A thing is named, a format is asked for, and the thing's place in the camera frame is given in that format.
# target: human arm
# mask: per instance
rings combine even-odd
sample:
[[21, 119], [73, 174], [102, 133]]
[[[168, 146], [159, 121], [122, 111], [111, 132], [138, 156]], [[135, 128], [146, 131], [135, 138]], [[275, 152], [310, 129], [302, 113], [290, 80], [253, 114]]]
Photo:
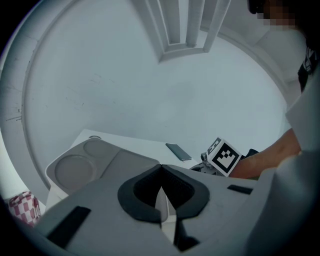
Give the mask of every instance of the human arm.
[[270, 147], [239, 161], [230, 173], [230, 177], [242, 179], [258, 177], [265, 169], [277, 167], [284, 159], [296, 156], [300, 151], [296, 135], [290, 129]]

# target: white cube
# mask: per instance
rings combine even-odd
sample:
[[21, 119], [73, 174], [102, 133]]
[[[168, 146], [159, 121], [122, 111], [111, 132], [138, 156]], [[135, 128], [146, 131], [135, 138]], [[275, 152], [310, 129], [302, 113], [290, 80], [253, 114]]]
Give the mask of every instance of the white cube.
[[226, 177], [242, 156], [230, 143], [219, 137], [208, 148], [206, 154], [208, 162]]

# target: smartphone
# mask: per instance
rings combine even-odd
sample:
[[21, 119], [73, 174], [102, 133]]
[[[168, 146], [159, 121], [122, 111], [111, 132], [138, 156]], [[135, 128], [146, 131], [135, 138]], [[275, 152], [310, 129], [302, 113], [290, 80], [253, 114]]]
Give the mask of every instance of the smartphone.
[[182, 160], [191, 160], [192, 157], [190, 155], [188, 155], [186, 152], [184, 152], [184, 150], [179, 147], [177, 144], [169, 144], [169, 143], [166, 143], [165, 144], [171, 151], [172, 153], [175, 154], [175, 156], [177, 158], [179, 158], [181, 161]]

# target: red checkered cloth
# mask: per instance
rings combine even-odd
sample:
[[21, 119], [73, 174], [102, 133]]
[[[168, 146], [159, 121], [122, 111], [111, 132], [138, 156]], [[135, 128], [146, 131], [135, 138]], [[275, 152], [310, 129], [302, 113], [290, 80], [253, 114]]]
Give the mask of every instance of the red checkered cloth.
[[32, 227], [41, 216], [38, 199], [30, 191], [11, 198], [8, 207], [13, 216]]

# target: person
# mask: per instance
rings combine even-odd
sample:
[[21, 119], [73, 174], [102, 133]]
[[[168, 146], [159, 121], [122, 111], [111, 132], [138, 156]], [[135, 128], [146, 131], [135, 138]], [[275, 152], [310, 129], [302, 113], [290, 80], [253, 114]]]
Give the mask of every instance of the person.
[[[269, 19], [271, 25], [298, 30], [306, 38], [306, 56], [298, 71], [300, 88], [303, 92], [315, 71], [319, 72], [319, 68], [317, 70], [316, 68], [319, 66], [320, 42], [313, 30], [315, 27], [319, 28], [317, 6], [313, 6], [311, 0], [249, 0], [249, 2], [262, 6], [257, 12], [264, 19]], [[298, 155], [300, 151], [300, 144], [291, 128], [267, 149], [239, 161], [230, 177], [242, 179], [259, 177], [265, 169], [279, 166], [283, 160]]]

